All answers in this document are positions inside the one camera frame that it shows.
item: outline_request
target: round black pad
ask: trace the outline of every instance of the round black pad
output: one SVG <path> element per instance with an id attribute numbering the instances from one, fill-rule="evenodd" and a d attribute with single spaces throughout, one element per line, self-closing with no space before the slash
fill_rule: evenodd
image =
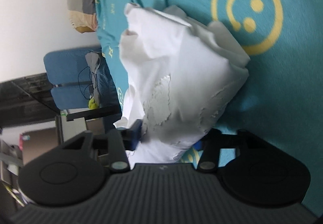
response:
<path id="1" fill-rule="evenodd" d="M 23 167 L 18 184 L 35 203 L 61 207 L 93 196 L 104 180 L 104 168 L 88 154 L 58 147 Z"/>
<path id="2" fill-rule="evenodd" d="M 302 201 L 310 174 L 300 161 L 283 152 L 254 149 L 224 167 L 223 182 L 242 201 L 280 207 Z"/>

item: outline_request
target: ribbed black surface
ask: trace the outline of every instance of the ribbed black surface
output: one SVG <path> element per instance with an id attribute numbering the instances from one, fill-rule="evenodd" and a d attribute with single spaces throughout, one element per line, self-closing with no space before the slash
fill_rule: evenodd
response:
<path id="1" fill-rule="evenodd" d="M 218 179 L 190 164 L 143 165 L 113 175 L 93 198 L 66 208 L 29 205 L 17 224 L 309 224 L 316 217 L 301 204 L 279 209 L 252 207 L 231 197 Z"/>

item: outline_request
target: yellow smiley face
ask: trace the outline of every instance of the yellow smiley face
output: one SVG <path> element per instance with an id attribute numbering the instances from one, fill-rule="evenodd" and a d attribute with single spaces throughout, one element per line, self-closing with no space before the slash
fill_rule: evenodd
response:
<path id="1" fill-rule="evenodd" d="M 219 0 L 211 0 L 211 14 L 212 14 L 213 20 L 219 20 L 218 1 Z M 238 22 L 235 19 L 232 12 L 232 7 L 235 1 L 236 0 L 227 0 L 226 7 L 225 7 L 230 24 L 232 25 L 234 31 L 239 31 L 243 25 L 243 28 L 248 33 L 253 33 L 257 28 L 256 27 L 257 24 L 251 17 L 244 18 L 242 25 L 240 22 Z M 275 8 L 274 24 L 268 36 L 264 38 L 260 43 L 252 44 L 252 45 L 242 45 L 243 49 L 249 55 L 261 54 L 267 51 L 275 44 L 275 42 L 280 36 L 282 26 L 283 26 L 283 7 L 281 5 L 280 0 L 272 0 L 272 1 Z M 254 12 L 261 13 L 265 7 L 265 4 L 262 2 L 262 0 L 250 0 L 250 7 Z"/>

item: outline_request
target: blue bedsheet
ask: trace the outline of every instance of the blue bedsheet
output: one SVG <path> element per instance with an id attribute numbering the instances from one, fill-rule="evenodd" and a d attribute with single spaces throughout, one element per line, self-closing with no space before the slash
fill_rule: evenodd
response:
<path id="1" fill-rule="evenodd" d="M 323 0 L 96 0 L 97 34 L 121 104 L 128 79 L 118 43 L 127 2 L 177 5 L 204 24 L 224 22 L 252 57 L 250 78 L 217 127 L 245 128 L 306 164 L 312 180 L 304 204 L 322 214 Z"/>

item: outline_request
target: white cloth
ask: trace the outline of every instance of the white cloth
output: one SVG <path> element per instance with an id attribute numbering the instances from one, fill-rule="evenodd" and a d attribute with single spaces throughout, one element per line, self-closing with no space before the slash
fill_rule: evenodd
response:
<path id="1" fill-rule="evenodd" d="M 200 140 L 248 78 L 250 58 L 221 22 L 205 26 L 178 7 L 127 4 L 120 60 L 128 72 L 121 120 L 143 119 L 135 163 L 174 163 Z"/>

